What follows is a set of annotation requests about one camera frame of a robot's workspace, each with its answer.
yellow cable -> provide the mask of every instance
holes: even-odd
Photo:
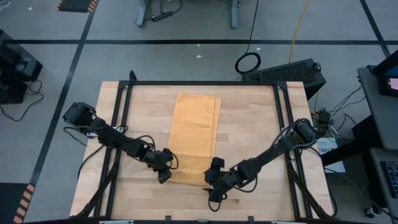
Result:
[[[294,50],[294,42],[296,41],[296,34],[297,34],[297,31],[299,31],[299,29],[300,29],[301,21],[303,20],[305,11],[307,10],[307,6],[308,6],[308,4],[310,3],[310,1],[311,1],[311,0],[306,0],[306,1],[305,1],[304,10],[303,10],[303,12],[301,13],[300,20],[298,21],[296,30],[294,31],[293,42],[292,42],[292,48],[291,48],[291,50],[290,50],[289,63],[292,61],[293,50]]]

black keyboard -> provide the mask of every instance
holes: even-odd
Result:
[[[316,80],[314,68],[309,67],[308,63],[305,62],[286,64],[275,68],[265,69],[251,75],[250,79],[255,81],[301,81],[304,84],[311,83]]]
[[[380,164],[384,169],[384,174],[386,175],[387,184],[389,185],[392,197],[398,198],[398,161],[386,161],[380,162]]]

black metal frame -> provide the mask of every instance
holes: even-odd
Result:
[[[288,119],[289,119],[289,123],[293,123],[293,114],[292,114],[292,109],[290,106],[290,100],[289,100],[289,93],[287,92],[287,85],[286,82],[263,82],[263,83],[245,83],[245,82],[193,82],[193,81],[137,81],[137,78],[134,76],[134,81],[130,82],[130,81],[120,81],[119,82],[119,86],[118,86],[118,92],[116,94],[116,101],[115,101],[115,106],[114,106],[114,111],[113,111],[113,117],[112,117],[112,121],[111,121],[111,125],[112,126],[116,126],[117,123],[117,117],[118,117],[118,112],[119,112],[119,108],[120,108],[120,102],[121,102],[121,98],[122,98],[122,93],[123,90],[125,89],[125,87],[127,87],[127,94],[126,94],[126,99],[125,99],[125,105],[124,105],[124,109],[123,109],[123,116],[122,116],[122,121],[121,121],[121,125],[125,125],[126,121],[127,121],[127,114],[128,114],[128,110],[129,110],[129,102],[131,99],[131,92],[132,92],[132,87],[133,85],[247,85],[247,86],[272,86],[274,89],[274,95],[275,95],[275,105],[276,105],[276,110],[277,110],[277,114],[278,114],[278,119],[279,119],[279,127],[282,130],[285,127],[285,123],[284,123],[284,117],[282,114],[282,106],[280,103],[280,97],[279,97],[279,91],[278,91],[278,87],[281,87],[281,89],[283,89],[284,92],[284,100],[285,100],[285,104],[286,104],[286,110],[287,110],[287,114],[288,114]],[[106,149],[106,153],[105,153],[105,157],[104,157],[104,163],[103,163],[103,169],[101,172],[101,180],[100,180],[100,184],[104,181],[104,178],[106,177],[106,174],[108,173],[108,168],[109,168],[109,162],[110,162],[110,158],[111,158],[111,150],[110,148]],[[120,150],[116,151],[116,155],[119,156],[115,156],[115,160],[119,159],[120,160]],[[299,177],[302,179],[302,181],[305,184],[305,176],[304,176],[304,171],[303,171],[303,167],[302,167],[302,161],[301,158],[299,156],[299,152],[295,151],[295,158],[296,158],[296,163],[297,163],[297,171],[299,174]],[[287,152],[285,153],[285,161],[286,161],[286,166],[288,164],[288,162],[291,160],[291,156],[290,154]],[[297,192],[296,192],[296,188],[295,188],[295,184],[294,181],[292,180],[291,177],[288,176],[288,180],[289,180],[289,188],[290,188],[290,194],[291,194],[291,198],[292,198],[292,207],[293,207],[293,211],[294,211],[294,217],[296,220],[298,220],[299,218],[301,218],[300,216],[300,209],[299,209],[299,202],[297,199]],[[117,175],[115,176],[115,178],[112,180],[111,182],[111,187],[109,190],[109,197],[108,197],[108,202],[107,202],[107,206],[106,206],[106,213],[105,216],[109,217],[109,219],[111,218],[111,214],[112,214],[112,208],[113,208],[113,200],[114,200],[114,194],[116,191],[116,181],[117,181]],[[95,211],[94,211],[94,217],[98,217],[100,215],[100,211],[101,211],[101,204],[102,204],[102,198],[99,199],[96,207],[95,207]],[[312,218],[312,214],[311,214],[311,208],[309,206],[309,203],[307,202],[307,200],[304,198],[304,204],[305,204],[305,210],[306,210],[306,215],[307,218]],[[164,220],[135,220],[134,222],[142,222],[142,223],[164,223]],[[233,223],[246,223],[245,221],[234,221]]]

folded cloth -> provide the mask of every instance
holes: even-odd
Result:
[[[216,151],[220,108],[221,99],[213,96],[178,94],[169,149],[178,157],[179,165],[172,171],[170,181],[207,185],[204,171],[210,168]]]

wooden tabletop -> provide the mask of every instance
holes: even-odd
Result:
[[[103,82],[96,105],[97,115],[108,124],[111,123],[117,86],[118,82]],[[290,82],[288,90],[294,120],[310,119],[303,84]],[[157,149],[167,147],[178,93],[221,98],[215,156],[225,159],[226,169],[243,159],[256,157],[272,144],[280,132],[271,86],[137,85],[132,89],[127,119],[129,131],[126,135],[137,137],[148,134],[155,139]],[[288,124],[281,91],[280,98],[284,121]],[[121,103],[119,122],[123,106]],[[99,146],[97,139],[88,140],[85,158]],[[104,154],[103,149],[82,169],[71,215],[77,214],[98,188]],[[309,191],[331,215],[333,208],[320,158],[311,150],[303,151],[302,162]],[[300,213],[304,217],[298,188],[297,192]],[[102,215],[107,199],[108,191],[104,194]],[[283,156],[262,168],[257,189],[253,193],[230,190],[228,199],[223,201],[218,212],[210,211],[207,200],[208,193],[199,186],[172,182],[159,184],[157,173],[122,152],[112,219],[164,220],[166,215],[171,215],[173,220],[247,220],[248,216],[253,216],[257,221],[294,220]]]

